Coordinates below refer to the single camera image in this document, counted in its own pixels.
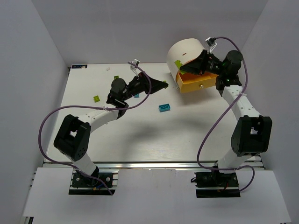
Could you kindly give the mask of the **long lime lego brick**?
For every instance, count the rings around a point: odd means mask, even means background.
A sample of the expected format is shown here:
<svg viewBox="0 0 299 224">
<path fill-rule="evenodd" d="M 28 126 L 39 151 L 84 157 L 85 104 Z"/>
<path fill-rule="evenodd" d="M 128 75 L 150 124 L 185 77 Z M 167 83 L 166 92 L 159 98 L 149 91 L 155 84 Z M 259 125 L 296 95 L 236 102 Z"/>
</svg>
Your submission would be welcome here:
<svg viewBox="0 0 299 224">
<path fill-rule="evenodd" d="M 181 63 L 181 61 L 180 60 L 176 60 L 174 63 L 176 65 L 176 67 L 178 68 L 178 72 L 180 74 L 182 74 L 182 75 L 185 74 L 185 72 L 180 69 L 180 67 L 183 66 L 183 64 Z"/>
</svg>

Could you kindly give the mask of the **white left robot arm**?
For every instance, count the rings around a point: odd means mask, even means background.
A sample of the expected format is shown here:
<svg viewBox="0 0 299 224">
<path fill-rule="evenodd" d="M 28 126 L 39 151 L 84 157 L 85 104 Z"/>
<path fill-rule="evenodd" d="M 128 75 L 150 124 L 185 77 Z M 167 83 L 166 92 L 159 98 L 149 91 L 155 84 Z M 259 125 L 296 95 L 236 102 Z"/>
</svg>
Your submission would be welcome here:
<svg viewBox="0 0 299 224">
<path fill-rule="evenodd" d="M 79 117 L 67 115 L 54 139 L 54 147 L 66 155 L 81 172 L 92 178 L 98 177 L 99 169 L 87 154 L 91 133 L 121 118 L 129 107 L 126 100 L 142 92 L 153 94 L 167 87 L 166 82 L 146 78 L 143 74 L 135 76 L 128 84 L 122 78 L 115 79 L 111 84 L 107 104 L 116 109 L 94 110 Z"/>
</svg>

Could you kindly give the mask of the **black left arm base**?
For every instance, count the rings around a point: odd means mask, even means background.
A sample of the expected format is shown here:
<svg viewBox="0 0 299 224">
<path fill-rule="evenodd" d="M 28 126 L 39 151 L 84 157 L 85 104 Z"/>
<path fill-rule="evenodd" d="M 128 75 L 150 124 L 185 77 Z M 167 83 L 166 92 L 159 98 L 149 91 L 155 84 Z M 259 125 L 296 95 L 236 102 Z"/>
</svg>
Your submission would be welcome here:
<svg viewBox="0 0 299 224">
<path fill-rule="evenodd" d="M 112 196 L 115 193 L 118 183 L 118 170 L 116 169 L 100 169 L 98 179 L 104 184 L 95 179 L 87 178 L 78 171 L 73 171 L 69 187 L 69 195 L 81 196 Z"/>
</svg>

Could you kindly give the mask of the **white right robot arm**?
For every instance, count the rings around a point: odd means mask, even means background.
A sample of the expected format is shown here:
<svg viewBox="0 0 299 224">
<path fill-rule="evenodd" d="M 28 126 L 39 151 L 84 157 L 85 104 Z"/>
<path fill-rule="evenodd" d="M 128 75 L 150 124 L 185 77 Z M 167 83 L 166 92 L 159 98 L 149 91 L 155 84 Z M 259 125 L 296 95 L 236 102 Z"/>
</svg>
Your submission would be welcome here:
<svg viewBox="0 0 299 224">
<path fill-rule="evenodd" d="M 203 75 L 205 72 L 216 74 L 215 87 L 229 106 L 211 130 L 229 111 L 233 112 L 237 121 L 230 140 L 231 148 L 210 170 L 233 173 L 242 169 L 247 159 L 268 150 L 272 120 L 269 116 L 261 115 L 248 100 L 245 94 L 247 84 L 242 84 L 238 76 L 241 67 L 245 68 L 246 64 L 238 50 L 229 51 L 223 61 L 203 50 L 197 58 L 179 68 L 194 75 Z"/>
</svg>

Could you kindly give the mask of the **lime small lego brick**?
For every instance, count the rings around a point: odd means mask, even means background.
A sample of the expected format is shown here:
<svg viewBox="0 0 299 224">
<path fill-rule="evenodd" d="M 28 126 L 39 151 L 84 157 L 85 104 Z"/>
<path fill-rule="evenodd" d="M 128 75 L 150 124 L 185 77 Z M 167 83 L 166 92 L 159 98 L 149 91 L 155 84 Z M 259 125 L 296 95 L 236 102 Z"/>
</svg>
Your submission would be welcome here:
<svg viewBox="0 0 299 224">
<path fill-rule="evenodd" d="M 100 101 L 100 98 L 99 98 L 98 95 L 96 95 L 96 96 L 93 97 L 93 100 L 94 100 L 95 103 L 97 103 L 97 102 Z"/>
</svg>

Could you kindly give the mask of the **yellow drawer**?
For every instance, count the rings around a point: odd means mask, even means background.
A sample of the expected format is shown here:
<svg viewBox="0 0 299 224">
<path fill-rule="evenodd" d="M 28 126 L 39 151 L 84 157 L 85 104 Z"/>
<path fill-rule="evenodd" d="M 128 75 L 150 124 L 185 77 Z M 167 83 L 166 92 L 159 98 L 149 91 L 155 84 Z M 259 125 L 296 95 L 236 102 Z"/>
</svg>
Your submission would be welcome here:
<svg viewBox="0 0 299 224">
<path fill-rule="evenodd" d="M 199 86 L 202 84 L 204 88 L 215 86 L 217 75 L 210 72 L 205 72 L 203 75 L 194 75 L 191 73 L 176 74 L 175 81 L 179 86 L 181 93 L 202 90 Z"/>
</svg>

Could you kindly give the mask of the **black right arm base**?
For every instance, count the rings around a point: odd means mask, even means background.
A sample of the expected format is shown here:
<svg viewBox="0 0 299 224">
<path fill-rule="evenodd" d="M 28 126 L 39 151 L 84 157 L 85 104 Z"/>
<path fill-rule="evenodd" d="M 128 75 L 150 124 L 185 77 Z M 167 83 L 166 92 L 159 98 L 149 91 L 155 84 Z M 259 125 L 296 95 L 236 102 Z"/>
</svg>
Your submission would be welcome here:
<svg viewBox="0 0 299 224">
<path fill-rule="evenodd" d="M 219 170 L 217 166 L 194 172 L 190 182 L 195 184 L 197 198 L 238 198 L 241 196 L 236 172 Z"/>
</svg>

